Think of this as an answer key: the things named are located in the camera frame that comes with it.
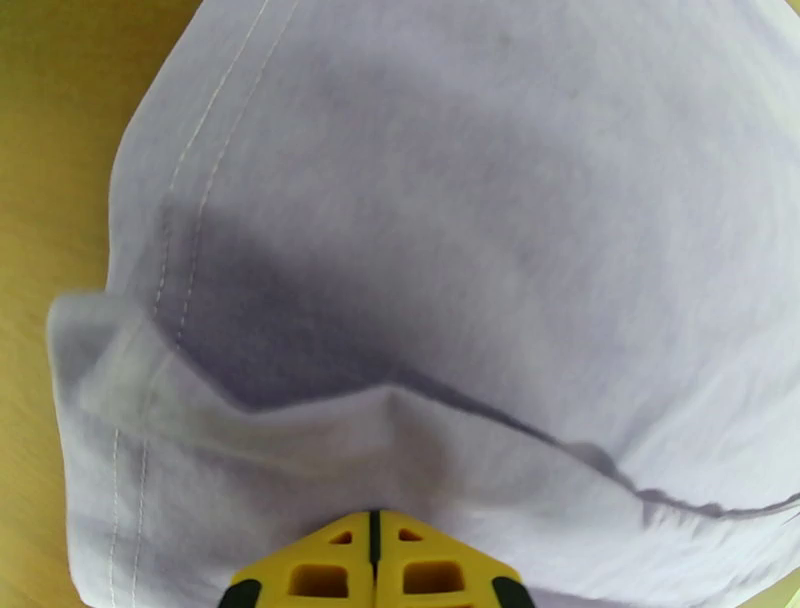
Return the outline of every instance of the yellow tool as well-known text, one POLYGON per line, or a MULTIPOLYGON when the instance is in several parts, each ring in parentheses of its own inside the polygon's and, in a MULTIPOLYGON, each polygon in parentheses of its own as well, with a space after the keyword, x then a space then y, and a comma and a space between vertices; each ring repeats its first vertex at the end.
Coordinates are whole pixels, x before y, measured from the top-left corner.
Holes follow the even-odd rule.
POLYGON ((238 572, 219 608, 535 608, 509 566, 402 513, 354 513, 238 572))

